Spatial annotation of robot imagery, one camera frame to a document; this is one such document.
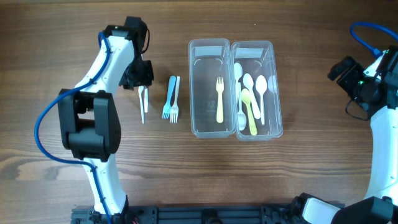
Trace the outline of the bent white fork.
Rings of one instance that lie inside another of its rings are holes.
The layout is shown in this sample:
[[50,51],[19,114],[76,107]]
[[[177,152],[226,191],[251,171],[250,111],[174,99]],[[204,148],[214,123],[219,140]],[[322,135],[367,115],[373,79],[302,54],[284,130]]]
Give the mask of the bent white fork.
[[143,102],[143,92],[144,92],[144,86],[139,86],[138,88],[138,94],[139,94],[139,101],[140,101],[140,110],[141,110],[141,120],[142,123],[145,123],[144,119],[144,102]]

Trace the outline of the tall white fork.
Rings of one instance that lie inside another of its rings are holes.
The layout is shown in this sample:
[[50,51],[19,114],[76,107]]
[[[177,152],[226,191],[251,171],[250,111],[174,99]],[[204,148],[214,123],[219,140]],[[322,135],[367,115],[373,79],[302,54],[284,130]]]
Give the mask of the tall white fork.
[[144,112],[147,113],[149,108],[149,89],[144,86]]

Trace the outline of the light blue fork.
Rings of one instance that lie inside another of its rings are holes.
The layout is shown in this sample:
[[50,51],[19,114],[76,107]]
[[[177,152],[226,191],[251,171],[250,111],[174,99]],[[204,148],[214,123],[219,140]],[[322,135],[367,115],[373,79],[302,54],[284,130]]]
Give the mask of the light blue fork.
[[175,76],[171,76],[169,78],[166,102],[165,102],[165,105],[164,105],[163,111],[162,111],[162,118],[163,119],[168,119],[169,116],[170,116],[171,98],[172,98],[172,95],[173,95],[173,92],[174,92],[176,81],[177,81],[177,78]]

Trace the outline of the cream white fork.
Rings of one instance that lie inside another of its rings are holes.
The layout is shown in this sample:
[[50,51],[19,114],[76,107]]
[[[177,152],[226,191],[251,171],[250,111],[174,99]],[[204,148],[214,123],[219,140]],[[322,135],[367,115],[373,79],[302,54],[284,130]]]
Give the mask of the cream white fork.
[[180,87],[180,77],[177,76],[176,86],[175,86],[175,94],[174,94],[174,103],[170,109],[170,122],[176,123],[178,120],[178,94]]

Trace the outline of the white spoon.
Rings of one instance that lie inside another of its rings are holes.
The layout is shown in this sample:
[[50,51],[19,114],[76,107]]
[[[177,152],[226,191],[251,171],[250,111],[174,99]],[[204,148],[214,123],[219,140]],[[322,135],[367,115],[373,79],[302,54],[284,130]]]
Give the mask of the white spoon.
[[239,89],[240,83],[239,79],[243,75],[243,69],[239,62],[234,63],[234,79],[235,79],[235,87],[236,87],[236,102],[239,104]]
[[256,79],[256,90],[260,95],[261,124],[265,125],[264,94],[267,90],[267,81],[263,75],[259,75]]
[[236,84],[237,94],[238,94],[238,129],[243,131],[246,127],[246,115],[243,113],[242,100],[241,100],[241,84],[237,82]]
[[248,73],[245,73],[243,76],[243,83],[244,83],[244,86],[249,90],[249,93],[250,93],[254,117],[256,119],[260,119],[261,113],[260,113],[258,103],[256,101],[256,97],[255,97],[254,91],[253,91],[254,81],[252,79],[252,76]]

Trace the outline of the yellow fork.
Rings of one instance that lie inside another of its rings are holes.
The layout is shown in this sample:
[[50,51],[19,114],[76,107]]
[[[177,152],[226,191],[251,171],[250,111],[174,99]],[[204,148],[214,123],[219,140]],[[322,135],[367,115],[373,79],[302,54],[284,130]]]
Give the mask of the yellow fork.
[[223,91],[224,91],[224,81],[223,77],[218,77],[216,81],[216,91],[218,93],[218,104],[216,111],[216,121],[222,123],[224,120],[223,116]]

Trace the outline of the yellow-green spoon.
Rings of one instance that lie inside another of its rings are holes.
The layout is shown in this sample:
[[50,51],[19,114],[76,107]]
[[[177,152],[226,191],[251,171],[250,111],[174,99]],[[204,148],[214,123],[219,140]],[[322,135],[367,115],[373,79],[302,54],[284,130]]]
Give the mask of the yellow-green spoon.
[[249,132],[252,136],[255,136],[257,135],[257,128],[254,120],[254,115],[251,109],[251,94],[247,88],[242,89],[241,100],[246,105],[246,111],[249,123]]

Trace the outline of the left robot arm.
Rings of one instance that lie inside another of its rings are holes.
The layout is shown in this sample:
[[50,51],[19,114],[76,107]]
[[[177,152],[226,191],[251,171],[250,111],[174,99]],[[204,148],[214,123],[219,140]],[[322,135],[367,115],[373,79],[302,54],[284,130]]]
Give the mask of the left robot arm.
[[95,204],[93,223],[131,223],[133,213],[116,165],[121,125],[113,96],[118,87],[143,90],[154,81],[152,63],[143,56],[150,32],[139,17],[124,25],[108,25],[99,33],[99,53],[71,95],[59,93],[58,116],[62,144],[84,167]]

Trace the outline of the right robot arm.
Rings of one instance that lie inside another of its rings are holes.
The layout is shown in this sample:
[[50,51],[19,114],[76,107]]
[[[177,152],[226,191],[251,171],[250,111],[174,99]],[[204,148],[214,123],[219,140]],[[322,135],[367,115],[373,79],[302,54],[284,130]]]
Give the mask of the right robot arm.
[[397,223],[397,47],[389,46],[368,68],[345,57],[328,78],[367,114],[373,135],[369,186],[363,200],[344,208],[301,194],[290,216],[304,223]]

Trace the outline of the left clear plastic container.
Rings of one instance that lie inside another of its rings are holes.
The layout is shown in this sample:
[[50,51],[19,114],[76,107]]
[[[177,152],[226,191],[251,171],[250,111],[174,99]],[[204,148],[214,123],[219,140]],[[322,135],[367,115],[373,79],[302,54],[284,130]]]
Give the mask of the left clear plastic container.
[[[188,45],[192,133],[200,139],[227,138],[237,128],[231,46],[227,39],[194,39]],[[216,121],[216,81],[223,77],[222,123]]]

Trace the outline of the clear plastic container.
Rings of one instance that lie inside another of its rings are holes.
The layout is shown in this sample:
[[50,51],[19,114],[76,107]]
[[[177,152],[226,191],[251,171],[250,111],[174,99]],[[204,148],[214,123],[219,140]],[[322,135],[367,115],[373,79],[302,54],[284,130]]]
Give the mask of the clear plastic container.
[[[237,128],[231,46],[227,39],[194,39],[188,45],[192,133],[200,139],[227,138]],[[216,81],[223,77],[222,123],[216,121]]]
[[268,40],[231,46],[236,93],[236,136],[240,141],[267,141],[283,134],[274,48]]

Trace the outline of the right clear plastic container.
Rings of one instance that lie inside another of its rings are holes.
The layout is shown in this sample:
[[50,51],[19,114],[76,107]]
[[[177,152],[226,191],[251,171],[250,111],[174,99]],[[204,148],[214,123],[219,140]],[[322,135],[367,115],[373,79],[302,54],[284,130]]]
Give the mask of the right clear plastic container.
[[283,134],[274,48],[268,40],[231,46],[236,93],[236,136],[240,141],[267,141]]

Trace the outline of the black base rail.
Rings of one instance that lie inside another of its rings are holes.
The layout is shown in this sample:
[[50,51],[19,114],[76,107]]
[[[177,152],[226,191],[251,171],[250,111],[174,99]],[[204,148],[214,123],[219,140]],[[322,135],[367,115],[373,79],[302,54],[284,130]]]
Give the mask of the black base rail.
[[289,204],[222,207],[130,206],[125,212],[111,215],[112,223],[306,223],[300,212],[290,211]]

